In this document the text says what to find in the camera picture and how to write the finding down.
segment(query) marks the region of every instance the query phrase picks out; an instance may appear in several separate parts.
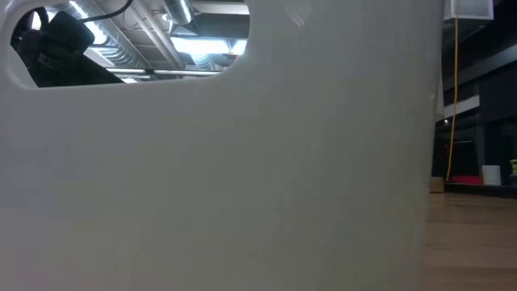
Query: ceiling light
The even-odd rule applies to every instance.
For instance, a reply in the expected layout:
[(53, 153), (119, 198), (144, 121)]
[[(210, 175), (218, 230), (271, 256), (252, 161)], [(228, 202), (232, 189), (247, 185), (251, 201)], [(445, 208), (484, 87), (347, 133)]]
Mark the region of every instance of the ceiling light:
[(145, 70), (142, 69), (115, 69), (115, 68), (108, 68), (108, 71), (112, 72), (113, 74), (144, 74)]
[(246, 49), (247, 40), (237, 40), (232, 47), (231, 53), (236, 55), (242, 55)]
[(155, 70), (155, 74), (175, 75), (175, 76), (213, 76), (219, 71), (199, 71), (199, 70)]
[(172, 43), (181, 53), (229, 53), (229, 46), (226, 40), (206, 39), (183, 39), (171, 37)]
[(118, 78), (120, 78), (120, 80), (123, 80), (123, 79), (125, 79), (125, 78), (135, 79), (135, 81), (136, 81), (137, 79), (139, 79), (139, 80), (150, 80), (150, 79), (151, 79), (151, 76), (149, 76), (149, 75), (115, 74), (115, 76), (117, 76)]

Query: ceiling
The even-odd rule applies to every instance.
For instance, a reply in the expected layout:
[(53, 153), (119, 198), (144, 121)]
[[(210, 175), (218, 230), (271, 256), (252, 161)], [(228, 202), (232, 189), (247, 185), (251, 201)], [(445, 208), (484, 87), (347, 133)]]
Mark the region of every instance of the ceiling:
[[(126, 0), (83, 0), (94, 1), (105, 13), (116, 11), (122, 7)], [(169, 35), (169, 22), (165, 21), (163, 15), (165, 10), (163, 8), (162, 0), (141, 0), (146, 6), (154, 21), (162, 29), (161, 33)], [(208, 0), (208, 1), (192, 1), (194, 8), (204, 9), (207, 12), (216, 13), (199, 13), (196, 9), (196, 16), (191, 23), (185, 27), (176, 27), (177, 33), (192, 34), (195, 31), (197, 37), (216, 37), (225, 39), (245, 39), (249, 31), (249, 15), (233, 15), (236, 13), (236, 7), (245, 5), (243, 1), (239, 0)], [(130, 11), (126, 11), (111, 19), (111, 21), (122, 31), (122, 33), (129, 39), (134, 48), (147, 60), (150, 67), (156, 69), (171, 69), (170, 63), (158, 50), (155, 43), (145, 33), (141, 25), (133, 17)], [(188, 66), (193, 66), (194, 63), (189, 54), (180, 53), (182, 61)], [(220, 66), (231, 65), (235, 56), (217, 54), (212, 55), (214, 62)]]

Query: dark wall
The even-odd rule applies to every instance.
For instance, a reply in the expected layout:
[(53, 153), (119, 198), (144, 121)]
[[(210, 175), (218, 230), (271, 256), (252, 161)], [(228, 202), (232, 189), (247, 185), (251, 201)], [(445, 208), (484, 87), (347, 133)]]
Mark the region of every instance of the dark wall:
[(517, 116), (517, 65), (479, 81), (480, 112), (483, 121)]
[[(432, 174), (444, 177), (447, 174), (451, 123), (440, 121), (435, 127)], [(480, 165), (484, 163), (483, 128), (479, 122), (477, 108), (462, 112), (456, 117), (452, 153), (451, 177), (458, 175), (480, 175)]]
[[(458, 102), (466, 100), (474, 95), (479, 95), (477, 80), (472, 80), (458, 87)], [(448, 106), (454, 103), (454, 88), (443, 93), (443, 105)]]

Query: ventilation duct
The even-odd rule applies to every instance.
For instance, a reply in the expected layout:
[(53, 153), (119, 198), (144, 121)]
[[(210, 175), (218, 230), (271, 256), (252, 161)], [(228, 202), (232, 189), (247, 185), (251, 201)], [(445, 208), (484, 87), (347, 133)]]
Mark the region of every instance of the ventilation duct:
[(163, 0), (163, 4), (174, 25), (184, 25), (194, 19), (194, 8), (189, 0)]
[(192, 53), (191, 57), (198, 70), (214, 70), (216, 68), (212, 57), (207, 53)]

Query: black object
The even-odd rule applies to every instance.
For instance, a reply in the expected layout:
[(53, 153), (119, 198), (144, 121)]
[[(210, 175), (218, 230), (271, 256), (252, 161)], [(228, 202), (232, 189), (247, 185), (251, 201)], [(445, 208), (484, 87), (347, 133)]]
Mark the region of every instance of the black object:
[(39, 87), (122, 83), (83, 55), (94, 40), (84, 24), (60, 11), (40, 31), (25, 32), (17, 51)]
[(103, 20), (103, 19), (110, 19), (111, 17), (115, 17), (115, 16), (123, 13), (124, 11), (126, 11), (131, 6), (132, 1), (133, 0), (128, 0), (119, 10), (117, 10), (115, 12), (108, 13), (106, 15), (99, 15), (99, 16), (94, 16), (94, 17), (88, 17), (86, 19), (79, 20), (79, 22), (80, 23), (87, 23), (87, 22), (90, 22), (90, 21), (98, 21), (98, 20)]
[(515, 80), (517, 80), (517, 63), (501, 68), (480, 80), (480, 110), (483, 121), (517, 117)]
[(501, 167), (502, 185), (510, 185), (509, 161), (517, 156), (517, 117), (484, 123), (485, 164)]
[(510, 186), (517, 188), (517, 175), (515, 175), (515, 174), (510, 175)]
[[(456, 115), (456, 133), (452, 153), (451, 177), (456, 175), (480, 175), (483, 140), (479, 123), (478, 108)], [(435, 145), (433, 150), (432, 175), (446, 178), (448, 170), (449, 150), (451, 145), (452, 118), (436, 123)]]

